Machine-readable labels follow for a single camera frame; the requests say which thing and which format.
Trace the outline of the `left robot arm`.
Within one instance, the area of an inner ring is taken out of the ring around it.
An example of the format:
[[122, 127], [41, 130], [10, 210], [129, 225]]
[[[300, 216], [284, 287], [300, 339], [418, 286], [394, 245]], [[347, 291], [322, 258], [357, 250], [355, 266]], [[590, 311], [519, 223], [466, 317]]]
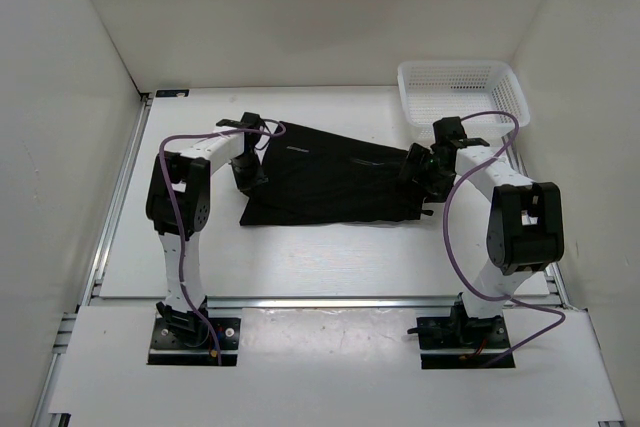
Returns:
[[188, 347], [218, 344], [200, 274], [200, 233], [211, 213], [211, 177], [229, 165], [247, 192], [265, 176], [256, 147], [264, 127], [222, 123], [207, 134], [174, 134], [160, 142], [145, 212], [159, 236], [167, 294], [157, 304], [166, 328]]

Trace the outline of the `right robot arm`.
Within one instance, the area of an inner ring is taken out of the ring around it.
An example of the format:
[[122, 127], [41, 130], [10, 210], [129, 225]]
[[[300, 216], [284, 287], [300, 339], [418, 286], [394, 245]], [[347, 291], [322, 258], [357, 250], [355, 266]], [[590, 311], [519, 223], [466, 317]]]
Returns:
[[490, 202], [486, 233], [488, 260], [474, 280], [465, 280], [458, 301], [462, 312], [449, 322], [449, 334], [470, 347], [486, 331], [485, 324], [534, 273], [564, 253], [562, 201], [553, 182], [535, 182], [516, 172], [499, 152], [480, 139], [451, 141], [430, 148], [410, 147], [399, 188], [427, 203], [442, 203], [443, 238], [453, 254], [448, 214], [462, 183], [470, 182]]

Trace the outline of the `black shorts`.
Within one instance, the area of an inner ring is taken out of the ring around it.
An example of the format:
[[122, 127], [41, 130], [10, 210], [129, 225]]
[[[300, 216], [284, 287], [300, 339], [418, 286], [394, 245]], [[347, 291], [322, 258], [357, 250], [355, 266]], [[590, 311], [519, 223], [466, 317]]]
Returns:
[[414, 221], [423, 200], [397, 187], [406, 150], [288, 123], [262, 158], [243, 227]]

